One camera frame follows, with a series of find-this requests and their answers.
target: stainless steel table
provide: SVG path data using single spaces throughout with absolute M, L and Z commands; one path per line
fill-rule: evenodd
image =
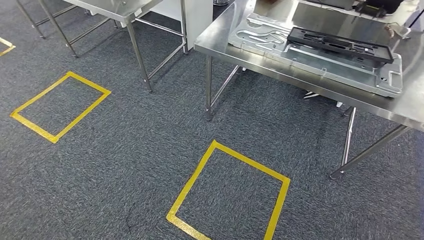
M 251 13 L 313 31 L 389 45 L 395 53 L 402 56 L 402 95 L 397 98 L 379 96 L 229 45 L 230 33 Z M 424 35 L 422 32 L 411 32 L 409 37 L 410 39 L 401 39 L 395 36 L 390 39 L 384 23 L 311 6 L 297 0 L 235 0 L 194 43 L 196 51 L 206 54 L 206 119 L 211 120 L 211 107 L 240 68 L 247 68 L 343 102 L 352 107 L 349 110 L 350 121 L 341 167 L 330 175 L 332 179 L 339 178 L 344 171 L 411 128 L 424 132 Z M 212 57 L 237 65 L 214 97 L 211 93 Z M 348 160 L 356 108 L 400 125 Z
M 77 57 L 77 54 L 75 50 L 72 47 L 72 44 L 86 36 L 87 34 L 91 33 L 101 25 L 105 24 L 109 20 L 113 20 L 115 23 L 115 27 L 117 28 L 117 22 L 121 22 L 126 25 L 126 28 L 128 29 L 129 36 L 131 38 L 132 46 L 135 51 L 135 55 L 138 60 L 138 64 L 141 69 L 141 76 L 143 78 L 143 81 L 146 84 L 146 88 L 149 92 L 152 91 L 152 88 L 150 86 L 149 80 L 155 75 L 161 67 L 163 67 L 180 49 L 183 49 L 183 52 L 186 54 L 188 53 L 188 46 L 187 46 L 187 31 L 186 31 L 186 5 L 185 0 L 179 0 L 180 6 L 181 6 L 181 32 L 172 30 L 170 28 L 148 22 L 146 20 L 143 20 L 139 18 L 136 13 L 139 13 L 141 10 L 142 14 L 148 12 L 152 7 L 160 3 L 162 0 L 63 0 L 65 2 L 68 2 L 72 5 L 81 7 L 85 10 L 92 11 L 93 13 L 100 14 L 105 16 L 106 18 L 96 24 L 95 26 L 91 27 L 81 35 L 75 37 L 72 40 L 68 40 L 65 36 L 64 32 L 58 25 L 58 23 L 55 20 L 55 17 L 50 13 L 48 7 L 46 6 L 44 0 L 38 0 L 42 8 L 44 9 L 45 13 L 47 14 L 49 20 L 51 23 L 56 27 L 57 31 L 59 32 L 60 36 L 63 38 L 63 40 L 66 43 L 66 46 L 69 47 L 72 51 L 72 55 Z M 162 61 L 151 73 L 147 74 L 145 65 L 143 63 L 143 58 L 139 50 L 139 46 L 137 44 L 136 36 L 134 33 L 134 27 L 132 22 L 138 21 L 142 22 L 148 25 L 151 25 L 153 27 L 165 30 L 167 32 L 173 33 L 175 35 L 178 35 L 182 37 L 182 44 L 178 46 L 169 56 L 165 58 L 164 61 Z

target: yellow floor tape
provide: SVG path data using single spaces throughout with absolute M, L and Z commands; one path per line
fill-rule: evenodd
M 206 153 L 201 158 L 197 168 L 194 170 L 193 175 L 190 177 L 188 182 L 185 184 L 185 186 L 182 188 L 181 193 L 176 198 L 174 204 L 172 205 L 171 209 L 169 210 L 168 214 L 166 215 L 166 219 L 170 221 L 172 224 L 192 236 L 193 238 L 197 240 L 211 240 L 209 237 L 205 236 L 204 234 L 200 233 L 196 229 L 194 229 L 192 226 L 188 225 L 183 220 L 179 219 L 176 214 L 178 209 L 180 208 L 181 204 L 183 203 L 184 199 L 186 198 L 187 194 L 189 193 L 190 189 L 192 188 L 193 184 L 195 183 L 196 179 L 199 177 L 200 173 L 202 172 L 203 168 L 206 165 L 206 162 L 211 157 L 212 153 L 215 149 L 219 149 L 223 151 L 224 153 L 227 153 L 236 159 L 239 159 L 240 161 L 249 164 L 250 166 L 261 170 L 262 172 L 271 175 L 272 177 L 280 180 L 282 182 L 281 189 L 279 191 L 274 210 L 272 211 L 271 218 L 268 223 L 268 227 L 265 232 L 264 240 L 271 240 L 274 235 L 274 231 L 277 226 L 278 219 L 280 217 L 281 209 L 283 208 L 284 199 L 286 198 L 287 190 L 289 188 L 290 179 L 288 177 L 285 177 L 281 175 L 280 173 L 256 162 L 252 159 L 241 155 L 240 153 L 218 143 L 217 141 L 213 140 L 213 142 L 210 144 L 209 148 L 207 149 Z
M 57 87 L 59 84 L 61 84 L 63 81 L 65 81 L 67 78 L 74 78 L 84 84 L 87 84 L 88 86 L 98 90 L 99 92 L 102 92 L 103 94 L 95 101 L 93 102 L 86 110 L 84 110 L 79 116 L 77 116 L 73 121 L 71 121 L 63 130 L 61 130 L 57 135 L 52 135 L 46 130 L 42 129 L 41 127 L 37 126 L 35 123 L 31 122 L 30 120 L 26 119 L 22 115 L 19 114 L 20 111 L 22 111 L 24 108 L 28 107 L 32 103 L 34 103 L 36 100 L 50 92 L 52 89 Z M 27 126 L 28 128 L 32 129 L 34 132 L 38 133 L 39 135 L 43 136 L 44 138 L 48 139 L 52 143 L 57 143 L 58 140 L 66 134 L 73 126 L 75 126 L 83 117 L 85 117 L 91 110 L 93 110 L 97 105 L 100 104 L 109 94 L 111 91 L 107 90 L 106 88 L 103 88 L 97 84 L 95 84 L 92 81 L 89 81 L 71 71 L 67 72 L 65 76 L 63 76 L 61 79 L 59 79 L 57 82 L 53 83 L 51 86 L 49 86 L 46 90 L 40 92 L 37 96 L 31 98 L 29 101 L 25 102 L 22 106 L 16 108 L 10 116 L 16 120 L 18 120 L 23 125 Z
M 14 46 L 11 42 L 4 40 L 3 38 L 0 37 L 0 43 L 8 46 L 8 49 L 0 52 L 0 57 L 7 54 L 8 52 L 10 52 L 12 49 L 16 48 L 16 46 Z

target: table leg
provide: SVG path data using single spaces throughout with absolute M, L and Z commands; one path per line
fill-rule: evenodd
M 137 57 L 138 65 L 141 69 L 141 76 L 145 82 L 147 91 L 151 92 L 152 87 L 150 86 L 149 78 L 147 76 L 145 64 L 143 63 L 142 55 L 140 54 L 139 46 L 137 45 L 136 35 L 134 32 L 133 24 L 127 23 L 126 28 L 128 29 L 129 37 L 131 38 L 132 47 L 134 48 L 135 56 Z
M 57 31 L 59 32 L 60 36 L 63 38 L 63 40 L 66 42 L 66 46 L 70 48 L 72 51 L 72 56 L 78 57 L 77 53 L 74 51 L 74 48 L 72 48 L 72 45 L 69 43 L 68 39 L 66 38 L 64 32 L 62 31 L 61 27 L 59 27 L 58 23 L 56 22 L 55 17 L 50 13 L 49 9 L 47 8 L 46 4 L 44 3 L 44 0 L 38 0 L 39 4 L 41 5 L 42 9 L 44 10 L 45 14 L 47 14 L 48 19 L 50 19 L 50 22 L 56 27 Z
M 182 52 L 185 54 L 189 53 L 189 44 L 187 42 L 187 20 L 186 20 L 186 1 L 180 0 L 181 5 L 181 33 L 182 42 L 185 43 L 182 48 Z
M 46 39 L 46 37 L 42 34 L 42 32 L 39 29 L 39 26 L 37 26 L 37 24 L 33 21 L 33 19 L 30 17 L 30 15 L 28 14 L 28 12 L 25 10 L 24 6 L 22 5 L 22 3 L 19 0 L 16 0 L 16 4 L 17 7 L 19 8 L 19 10 L 23 13 L 23 15 L 25 15 L 26 19 L 28 19 L 28 21 L 31 23 L 31 26 L 33 28 L 35 28 L 35 30 L 38 32 L 40 38 L 42 39 Z
M 211 115 L 211 102 L 212 102 L 212 57 L 206 56 L 206 120 L 212 119 Z
M 341 158 L 341 165 L 340 165 L 341 167 L 343 167 L 343 165 L 348 163 L 349 148 L 351 146 L 352 131 L 354 128 L 354 120 L 355 120 L 356 112 L 357 112 L 357 108 L 352 107 L 350 112 L 349 125 L 347 127 L 346 139 L 344 141 L 343 157 Z
M 346 171 L 358 164 L 360 161 L 364 160 L 365 157 L 377 152 L 379 149 L 381 149 L 384 145 L 390 143 L 391 141 L 395 140 L 402 134 L 408 132 L 411 128 L 404 125 L 399 125 L 389 133 L 387 133 L 385 136 L 380 138 L 376 143 L 365 149 L 363 152 L 359 153 L 356 157 L 354 157 L 352 160 L 348 161 L 346 164 L 341 166 L 339 169 L 337 169 L 335 172 L 330 174 L 331 179 L 338 179 L 342 174 Z

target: table top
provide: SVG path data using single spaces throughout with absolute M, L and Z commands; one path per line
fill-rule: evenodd
M 376 95 L 228 44 L 229 35 L 251 13 L 308 30 L 388 45 L 402 56 L 401 96 Z M 196 39 L 194 49 L 424 132 L 424 34 L 411 32 L 408 36 L 411 38 L 390 38 L 382 22 L 298 0 L 235 0 Z
M 116 21 L 128 24 L 140 9 L 147 11 L 162 0 L 64 0 L 78 7 L 90 10 Z

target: gray carpet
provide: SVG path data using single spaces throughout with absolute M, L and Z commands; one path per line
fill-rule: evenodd
M 23 1 L 37 20 L 36 1 Z M 52 8 L 66 4 L 47 1 Z M 178 29 L 157 14 L 150 21 Z M 58 17 L 69 37 L 101 16 L 80 8 Z M 343 151 L 347 108 L 246 71 L 204 118 L 205 56 L 178 53 L 141 83 L 131 41 L 113 23 L 75 44 L 74 59 L 53 26 L 34 29 L 14 1 L 0 5 L 0 37 L 16 48 L 0 57 L 0 239 L 192 239 L 166 215 L 213 139 L 291 179 L 274 239 L 424 239 L 424 135 L 410 131 L 342 179 L 328 175 Z M 135 24 L 149 71 L 180 38 Z M 232 66 L 213 62 L 213 89 Z M 111 94 L 56 144 L 9 114 L 67 71 Z M 57 133 L 99 93 L 64 82 L 22 114 Z M 359 110 L 351 155 L 396 124 Z M 177 216 L 212 239 L 262 239 L 281 183 L 216 150 Z

